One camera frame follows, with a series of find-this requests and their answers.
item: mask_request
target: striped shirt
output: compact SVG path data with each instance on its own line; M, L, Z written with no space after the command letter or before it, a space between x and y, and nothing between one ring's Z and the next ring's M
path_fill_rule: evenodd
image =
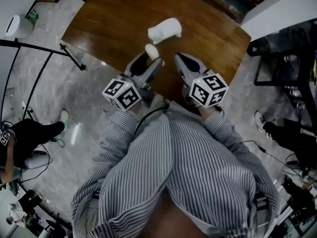
M252 237L257 192L268 198L270 217L278 217L277 190L223 111L203 121L172 103L137 132L133 112L107 116L101 151L71 205L74 219L81 200L100 189L98 225L87 237L137 237L163 190L208 237Z

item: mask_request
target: sneaker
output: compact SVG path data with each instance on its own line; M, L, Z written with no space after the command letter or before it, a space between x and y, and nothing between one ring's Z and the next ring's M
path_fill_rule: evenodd
M266 121L259 111L256 111L256 113L254 114L254 118L256 120L259 131L265 132L265 130L263 129L263 126L266 123Z
M68 130L68 120L69 120L68 112L65 109L63 109L60 114L60 121L63 122L63 124L65 125L64 131Z

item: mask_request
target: black pants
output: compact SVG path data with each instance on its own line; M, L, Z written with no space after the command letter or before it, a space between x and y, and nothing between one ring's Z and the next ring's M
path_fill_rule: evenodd
M33 208L38 206L41 201L41 198L36 196L34 191L28 190L25 195L21 197L19 203L21 204L24 212L33 215L35 213Z
M13 148L14 165L23 167L24 161L35 148L61 134L64 127L65 125L61 121L51 125L42 125L32 119L25 119L12 126L17 140Z
M316 138L303 134L295 129L276 126L266 122L263 129L282 147L291 150L303 167L316 169L317 144Z

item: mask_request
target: shirt sleeve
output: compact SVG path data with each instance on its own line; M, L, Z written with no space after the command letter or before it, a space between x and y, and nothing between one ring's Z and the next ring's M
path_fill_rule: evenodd
M90 169L86 182L78 189L71 203L72 219L81 200L98 187L98 180L104 179L108 172L127 154L137 125L137 116L132 111L106 113L109 124L100 138L100 152L92 159L94 167Z
M249 169L257 182L257 191L268 197L276 216L280 212L280 195L263 166L261 160L244 144L242 137L235 131L233 122L226 117L224 111L214 112L205 121L208 132L223 144L241 163Z

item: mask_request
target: wooden tabletop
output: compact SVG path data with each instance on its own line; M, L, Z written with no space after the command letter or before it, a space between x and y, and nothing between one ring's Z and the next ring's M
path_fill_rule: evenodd
M157 45L165 66L153 82L153 89L183 104L183 82L174 64L177 52L197 57L230 84L251 38L233 20L202 0L88 0L62 40L124 72L151 42L148 28L171 17L180 21L182 37Z

